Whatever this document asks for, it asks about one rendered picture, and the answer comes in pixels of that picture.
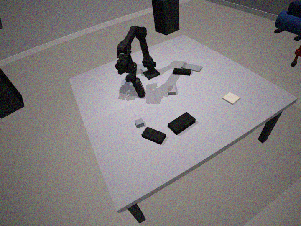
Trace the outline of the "beige flat rectangular block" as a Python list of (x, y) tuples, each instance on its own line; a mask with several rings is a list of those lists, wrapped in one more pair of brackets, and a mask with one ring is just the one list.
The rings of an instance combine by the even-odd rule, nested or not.
[(238, 97), (238, 96), (232, 94), (231, 92), (229, 92), (222, 99), (225, 100), (228, 103), (234, 104), (240, 99), (240, 97)]

